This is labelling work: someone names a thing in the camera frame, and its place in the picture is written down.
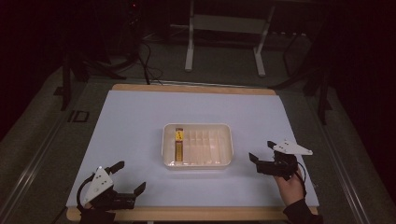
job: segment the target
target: table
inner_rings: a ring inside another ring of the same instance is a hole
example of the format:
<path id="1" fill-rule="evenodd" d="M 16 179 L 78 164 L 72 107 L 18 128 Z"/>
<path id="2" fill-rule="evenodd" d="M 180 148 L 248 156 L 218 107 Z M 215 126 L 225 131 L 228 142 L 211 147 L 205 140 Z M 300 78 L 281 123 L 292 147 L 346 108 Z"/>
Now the table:
<path id="1" fill-rule="evenodd" d="M 186 99 L 194 105 L 175 112 L 172 106 Z M 213 112 L 206 113 L 204 104 L 212 104 Z M 232 163 L 218 171 L 167 170 L 161 161 L 161 135 L 164 123 L 174 121 L 228 123 L 233 134 Z M 254 135 L 252 130 L 265 134 Z M 257 174 L 254 164 L 248 160 L 248 152 L 262 160 L 271 160 L 273 152 L 265 149 L 266 139 L 276 142 L 284 138 L 295 140 L 283 105 L 271 90 L 115 85 L 106 98 L 70 193 L 67 217 L 79 220 L 76 192 L 83 179 L 98 166 L 111 166 L 125 160 L 125 168 L 111 176 L 115 190 L 131 192 L 143 181 L 147 181 L 147 188 L 137 198 L 134 210 L 116 211 L 116 220 L 286 219 L 275 181 L 271 176 Z M 302 157 L 298 160 L 304 164 Z M 317 213 L 318 198 L 309 175 L 305 184 L 307 204 Z"/>
<path id="2" fill-rule="evenodd" d="M 194 54 L 193 33 L 194 30 L 211 30 L 223 32 L 238 32 L 261 35 L 257 47 L 253 49 L 258 75 L 265 76 L 264 65 L 262 64 L 262 46 L 268 34 L 268 28 L 274 15 L 275 5 L 272 5 L 266 20 L 233 18 L 221 16 L 209 16 L 194 13 L 194 0 L 190 0 L 190 23 L 189 23 L 189 45 L 187 49 L 185 70 L 192 71 L 192 61 Z"/>

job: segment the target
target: clear plastic tray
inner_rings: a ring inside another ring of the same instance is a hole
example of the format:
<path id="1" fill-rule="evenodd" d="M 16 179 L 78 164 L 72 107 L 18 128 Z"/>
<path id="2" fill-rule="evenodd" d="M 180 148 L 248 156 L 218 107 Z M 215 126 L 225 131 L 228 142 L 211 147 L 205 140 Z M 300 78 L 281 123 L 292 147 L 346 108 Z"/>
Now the clear plastic tray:
<path id="1" fill-rule="evenodd" d="M 183 129 L 182 161 L 176 161 L 176 128 Z M 163 163 L 170 169 L 223 169 L 233 158 L 226 124 L 167 124 L 163 129 Z"/>

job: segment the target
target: yellow object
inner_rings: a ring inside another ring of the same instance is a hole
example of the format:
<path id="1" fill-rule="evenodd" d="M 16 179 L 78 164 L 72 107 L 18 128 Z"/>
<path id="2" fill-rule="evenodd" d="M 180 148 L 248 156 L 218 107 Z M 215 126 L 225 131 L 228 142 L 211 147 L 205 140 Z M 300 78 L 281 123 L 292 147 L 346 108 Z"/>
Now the yellow object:
<path id="1" fill-rule="evenodd" d="M 183 161 L 183 129 L 182 128 L 176 128 L 175 161 Z"/>

